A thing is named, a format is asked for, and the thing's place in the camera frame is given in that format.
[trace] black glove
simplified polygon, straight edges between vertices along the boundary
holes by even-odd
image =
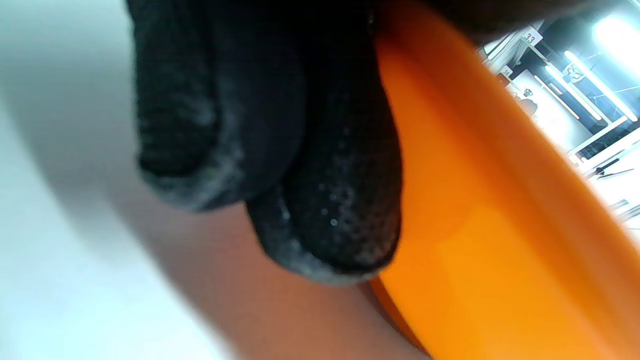
[[[588,1],[428,2],[479,44]],[[265,253],[315,281],[349,284],[389,263],[402,166],[369,1],[128,5],[140,167],[164,200],[245,201]]]

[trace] printed number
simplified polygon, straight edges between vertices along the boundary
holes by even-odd
[[[524,36],[524,40],[530,44],[533,44],[533,42],[536,41],[536,37],[532,33],[527,33]]]

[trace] orange object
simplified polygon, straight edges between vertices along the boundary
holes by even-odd
[[[404,218],[373,285],[398,327],[436,360],[640,359],[632,241],[460,34],[383,6]]]

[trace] glove finger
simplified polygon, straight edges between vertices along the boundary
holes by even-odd
[[[180,208],[274,186],[304,133],[304,74],[280,14],[259,0],[129,0],[140,168]]]
[[[365,2],[298,6],[307,131],[280,184],[247,201],[247,208],[275,262],[315,281],[351,284],[375,276],[395,252],[399,142]]]

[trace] white wall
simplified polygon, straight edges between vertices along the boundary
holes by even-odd
[[[538,104],[534,121],[562,151],[569,151],[591,137],[586,127],[549,94],[528,70],[518,75],[513,84],[522,91],[531,89],[533,95],[529,99]]]
[[[149,194],[128,31],[121,0],[0,1],[0,359],[424,359],[358,288],[269,262],[241,206]]]

